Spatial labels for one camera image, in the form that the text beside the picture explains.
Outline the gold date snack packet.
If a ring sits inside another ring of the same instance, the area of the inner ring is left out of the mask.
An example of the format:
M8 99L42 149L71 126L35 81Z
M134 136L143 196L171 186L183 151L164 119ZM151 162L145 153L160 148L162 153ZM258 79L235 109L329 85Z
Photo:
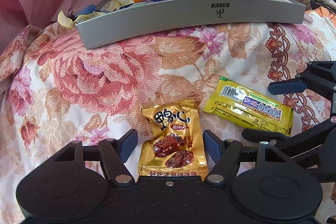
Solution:
M143 143L139 156L140 176L205 178L208 165L194 100L180 100L142 110L153 137Z

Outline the yellow wafer packet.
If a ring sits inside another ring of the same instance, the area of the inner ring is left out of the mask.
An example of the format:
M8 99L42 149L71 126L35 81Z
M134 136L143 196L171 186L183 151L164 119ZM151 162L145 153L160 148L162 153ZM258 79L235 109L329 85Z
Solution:
M292 108L223 76L203 111L243 128L291 135Z

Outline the orange cloth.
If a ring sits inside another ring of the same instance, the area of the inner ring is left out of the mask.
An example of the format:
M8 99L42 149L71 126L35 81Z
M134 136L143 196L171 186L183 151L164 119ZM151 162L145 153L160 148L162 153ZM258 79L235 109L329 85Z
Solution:
M332 24L334 26L336 25L335 14L333 12L329 11L327 8L319 7L319 8L314 9L314 10L306 11L305 14L310 15L312 12L316 12L322 18L323 17L329 18L331 20Z

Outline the floral bed sheet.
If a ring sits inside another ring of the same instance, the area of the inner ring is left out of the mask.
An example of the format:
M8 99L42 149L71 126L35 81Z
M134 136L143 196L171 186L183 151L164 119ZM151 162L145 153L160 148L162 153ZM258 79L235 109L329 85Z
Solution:
M77 31L27 26L1 54L1 223L20 223L20 180L73 140L95 145L128 129L151 137L147 106L193 99L203 107L221 76L266 94L310 61L335 60L335 26L199 26L87 50Z

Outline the grey cardboard box tray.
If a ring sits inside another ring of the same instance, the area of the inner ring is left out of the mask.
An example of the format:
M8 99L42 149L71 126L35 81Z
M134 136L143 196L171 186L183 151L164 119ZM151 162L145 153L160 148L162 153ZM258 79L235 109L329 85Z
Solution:
M221 23L302 23L294 0L171 0L110 12L76 24L87 49L137 36Z

